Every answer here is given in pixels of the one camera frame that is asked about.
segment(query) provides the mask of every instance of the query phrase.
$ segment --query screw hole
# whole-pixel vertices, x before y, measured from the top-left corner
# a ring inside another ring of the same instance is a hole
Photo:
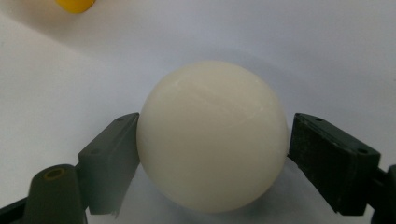
[[[54,180],[61,177],[64,174],[64,168],[55,168],[50,170],[44,174],[44,179],[46,180]]]
[[[358,148],[358,152],[359,152],[360,154],[367,154],[367,153],[369,153],[366,149],[363,149],[363,148]]]
[[[99,154],[101,151],[102,151],[102,150],[101,150],[100,148],[94,148],[94,149],[91,151],[91,154],[96,155],[96,154]]]

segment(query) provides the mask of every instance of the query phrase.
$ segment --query white ball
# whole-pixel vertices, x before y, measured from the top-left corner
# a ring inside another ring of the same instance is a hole
[[[172,201],[215,213],[260,197],[289,146],[274,92],[248,70],[200,62],[164,77],[137,125],[144,170]]]

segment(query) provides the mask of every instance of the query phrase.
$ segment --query plastic part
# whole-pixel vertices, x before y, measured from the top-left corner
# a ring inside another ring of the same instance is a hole
[[[373,224],[396,224],[396,165],[387,173],[377,171],[370,188],[369,204],[375,209]]]
[[[23,224],[84,224],[78,177],[72,165],[56,165],[32,180],[23,215]]]
[[[0,223],[21,223],[27,198],[0,209]]]
[[[139,114],[111,122],[78,153],[84,202],[93,215],[117,213],[139,165],[136,126]]]
[[[81,13],[90,8],[95,0],[55,0],[64,10],[71,13]]]
[[[289,157],[335,212],[363,215],[380,154],[324,119],[296,114]]]

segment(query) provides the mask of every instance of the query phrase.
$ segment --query yellow ball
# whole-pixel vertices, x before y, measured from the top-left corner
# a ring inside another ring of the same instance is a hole
[[[56,0],[56,2],[68,12],[81,13],[90,8],[95,0]]]

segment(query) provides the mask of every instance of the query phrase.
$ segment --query white background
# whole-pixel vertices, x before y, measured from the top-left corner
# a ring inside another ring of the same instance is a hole
[[[113,119],[138,112],[186,63],[222,60],[261,76],[294,113],[322,117],[396,162],[393,0],[97,0],[79,15],[52,0],[0,2],[0,206],[42,169],[76,164]],[[139,167],[119,219],[90,223],[369,223],[341,217],[288,161],[237,211],[206,215],[165,199]]]

